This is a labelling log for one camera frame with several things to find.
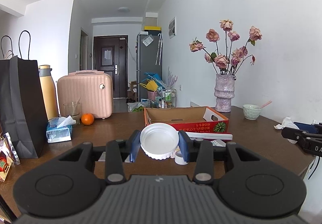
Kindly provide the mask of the yellow thermos bottle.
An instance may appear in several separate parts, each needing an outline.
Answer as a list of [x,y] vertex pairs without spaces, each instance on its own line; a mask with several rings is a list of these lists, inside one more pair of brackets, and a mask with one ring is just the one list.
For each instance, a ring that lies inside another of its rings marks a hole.
[[47,119],[50,120],[59,116],[56,87],[51,75],[52,68],[49,65],[40,65],[38,69]]

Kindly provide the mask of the white lint brush red pad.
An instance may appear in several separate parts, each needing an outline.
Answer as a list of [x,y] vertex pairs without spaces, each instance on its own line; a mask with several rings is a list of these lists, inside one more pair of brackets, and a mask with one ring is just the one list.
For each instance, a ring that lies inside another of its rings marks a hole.
[[220,139],[222,141],[231,141],[233,139],[230,133],[205,133],[205,132],[186,132],[190,138],[200,138],[200,139]]

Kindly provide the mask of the dried pink roses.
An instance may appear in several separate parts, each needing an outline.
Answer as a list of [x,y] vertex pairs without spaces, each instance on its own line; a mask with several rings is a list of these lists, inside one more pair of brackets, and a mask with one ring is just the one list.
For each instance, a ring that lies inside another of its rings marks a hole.
[[189,49],[191,52],[203,51],[205,61],[213,66],[217,74],[236,76],[236,73],[246,60],[249,60],[251,65],[255,64],[256,57],[249,53],[247,46],[255,46],[257,41],[262,40],[261,30],[255,26],[251,26],[245,44],[233,49],[234,42],[240,39],[240,35],[234,31],[233,21],[230,19],[220,20],[219,26],[224,32],[224,50],[219,50],[218,42],[221,37],[212,28],[208,30],[205,38],[208,42],[215,44],[215,50],[213,52],[207,50],[204,43],[198,40],[198,38],[195,38],[189,44]]

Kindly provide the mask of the pale green bowl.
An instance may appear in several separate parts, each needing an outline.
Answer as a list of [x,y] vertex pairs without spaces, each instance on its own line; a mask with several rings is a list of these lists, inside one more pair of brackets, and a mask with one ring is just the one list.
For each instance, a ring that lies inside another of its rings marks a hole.
[[244,117],[248,120],[256,120],[260,116],[261,109],[258,105],[243,105]]

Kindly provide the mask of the blue tissue pack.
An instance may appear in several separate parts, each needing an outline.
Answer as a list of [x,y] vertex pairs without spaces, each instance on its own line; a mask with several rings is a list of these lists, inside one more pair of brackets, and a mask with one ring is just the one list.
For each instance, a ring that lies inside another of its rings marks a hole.
[[51,118],[46,128],[47,142],[50,144],[71,141],[74,124],[76,124],[76,120],[71,116]]

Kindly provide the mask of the black paper shopping bag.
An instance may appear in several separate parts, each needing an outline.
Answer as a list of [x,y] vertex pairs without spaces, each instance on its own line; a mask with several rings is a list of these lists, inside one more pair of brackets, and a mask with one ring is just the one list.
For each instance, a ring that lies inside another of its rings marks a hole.
[[21,56],[1,60],[1,128],[20,159],[40,157],[47,124],[37,61]]

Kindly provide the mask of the purple ceramic vase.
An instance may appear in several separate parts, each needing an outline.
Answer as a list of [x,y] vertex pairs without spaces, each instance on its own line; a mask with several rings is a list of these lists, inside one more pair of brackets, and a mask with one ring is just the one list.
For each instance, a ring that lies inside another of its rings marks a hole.
[[231,112],[231,100],[235,97],[235,79],[233,75],[216,75],[214,96],[215,110],[221,113]]

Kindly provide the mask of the pink small suitcase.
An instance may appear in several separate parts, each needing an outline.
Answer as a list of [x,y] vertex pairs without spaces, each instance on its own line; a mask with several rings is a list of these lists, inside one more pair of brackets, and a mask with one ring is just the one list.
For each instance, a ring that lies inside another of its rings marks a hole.
[[65,103],[79,101],[82,113],[105,119],[113,112],[113,85],[110,75],[98,70],[71,72],[57,81],[60,113],[65,116]]

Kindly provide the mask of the crumpled white tissue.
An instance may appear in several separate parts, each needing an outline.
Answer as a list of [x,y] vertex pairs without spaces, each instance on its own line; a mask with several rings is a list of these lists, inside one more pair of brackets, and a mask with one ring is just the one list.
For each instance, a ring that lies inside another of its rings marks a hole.
[[292,128],[292,129],[299,129],[292,121],[290,117],[285,117],[281,124],[277,124],[274,126],[276,130],[282,130],[283,128]]

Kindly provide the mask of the metal storage rack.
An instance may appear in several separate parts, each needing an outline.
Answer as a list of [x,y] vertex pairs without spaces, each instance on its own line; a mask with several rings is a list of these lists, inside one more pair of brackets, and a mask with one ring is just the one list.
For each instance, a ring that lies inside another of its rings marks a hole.
[[156,103],[158,108],[175,108],[176,89],[158,89]]

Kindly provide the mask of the grey refrigerator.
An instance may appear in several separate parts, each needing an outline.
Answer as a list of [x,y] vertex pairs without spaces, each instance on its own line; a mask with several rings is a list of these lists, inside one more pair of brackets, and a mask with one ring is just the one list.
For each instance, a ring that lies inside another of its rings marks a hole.
[[138,34],[136,45],[137,98],[141,101],[148,98],[147,89],[140,85],[147,84],[146,73],[157,73],[162,77],[162,66],[157,57],[159,36]]

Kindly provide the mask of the red cardboard fruit box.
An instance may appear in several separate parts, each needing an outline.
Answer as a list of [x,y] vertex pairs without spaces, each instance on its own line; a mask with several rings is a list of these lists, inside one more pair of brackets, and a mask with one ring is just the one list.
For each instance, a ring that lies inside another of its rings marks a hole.
[[197,133],[226,133],[229,119],[208,106],[180,108],[145,108],[145,125],[165,123],[177,131]]

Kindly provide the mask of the red snack packet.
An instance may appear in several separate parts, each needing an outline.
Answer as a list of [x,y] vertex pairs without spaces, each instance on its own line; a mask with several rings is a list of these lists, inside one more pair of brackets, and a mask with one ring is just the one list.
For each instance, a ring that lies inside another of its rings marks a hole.
[[0,149],[0,180],[4,182],[12,165],[20,165],[20,159],[8,132],[1,135]]

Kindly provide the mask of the dark brown entrance door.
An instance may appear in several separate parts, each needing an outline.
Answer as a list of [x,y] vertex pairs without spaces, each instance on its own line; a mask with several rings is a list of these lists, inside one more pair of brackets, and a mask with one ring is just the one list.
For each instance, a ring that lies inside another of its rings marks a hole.
[[127,97],[128,36],[95,36],[93,68],[112,78],[113,97]]

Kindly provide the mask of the clear drinking glass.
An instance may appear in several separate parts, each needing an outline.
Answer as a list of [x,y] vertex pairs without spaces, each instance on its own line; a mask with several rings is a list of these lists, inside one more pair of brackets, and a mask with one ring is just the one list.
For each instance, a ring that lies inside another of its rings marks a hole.
[[71,116],[75,120],[74,125],[80,124],[81,118],[81,103],[79,101],[72,101],[63,104],[64,112],[66,116]]

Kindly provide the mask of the white tape roll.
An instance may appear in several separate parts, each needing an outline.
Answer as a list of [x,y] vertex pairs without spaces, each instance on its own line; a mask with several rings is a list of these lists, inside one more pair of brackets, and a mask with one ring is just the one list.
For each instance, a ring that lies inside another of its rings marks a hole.
[[175,153],[174,153],[174,159],[175,159],[175,163],[178,164],[178,165],[187,165],[188,162],[186,162],[183,158],[183,155],[181,153],[180,150],[176,150]]

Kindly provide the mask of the pink spoon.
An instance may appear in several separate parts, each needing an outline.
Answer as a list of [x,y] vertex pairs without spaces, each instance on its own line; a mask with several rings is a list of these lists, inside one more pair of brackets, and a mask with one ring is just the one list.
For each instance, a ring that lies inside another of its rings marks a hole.
[[272,101],[270,100],[270,101],[268,101],[267,103],[265,103],[265,104],[261,105],[258,109],[263,109],[264,107],[268,106],[268,105],[269,105],[269,104],[271,104],[271,103],[272,103]]

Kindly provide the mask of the yellow watering can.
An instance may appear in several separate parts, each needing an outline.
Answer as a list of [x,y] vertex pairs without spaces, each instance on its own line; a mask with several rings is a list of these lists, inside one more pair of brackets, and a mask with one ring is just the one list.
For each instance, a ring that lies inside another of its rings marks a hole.
[[157,89],[158,89],[158,85],[153,79],[152,80],[147,80],[146,84],[140,83],[140,85],[143,88],[145,88],[146,90],[151,91],[151,92],[156,92]]

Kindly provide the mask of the orange fruit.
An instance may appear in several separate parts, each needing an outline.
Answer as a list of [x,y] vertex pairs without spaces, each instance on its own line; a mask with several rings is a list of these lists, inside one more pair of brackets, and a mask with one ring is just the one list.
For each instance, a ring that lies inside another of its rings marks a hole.
[[81,122],[84,125],[92,125],[94,123],[94,116],[91,113],[84,113],[81,116]]

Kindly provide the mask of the white plastic jar lid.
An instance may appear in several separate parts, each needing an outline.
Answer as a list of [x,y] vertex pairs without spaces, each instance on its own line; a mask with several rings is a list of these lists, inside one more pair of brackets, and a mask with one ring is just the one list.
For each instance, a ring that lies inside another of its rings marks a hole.
[[151,159],[165,160],[176,150],[179,144],[178,131],[165,123],[146,126],[140,134],[142,150]]

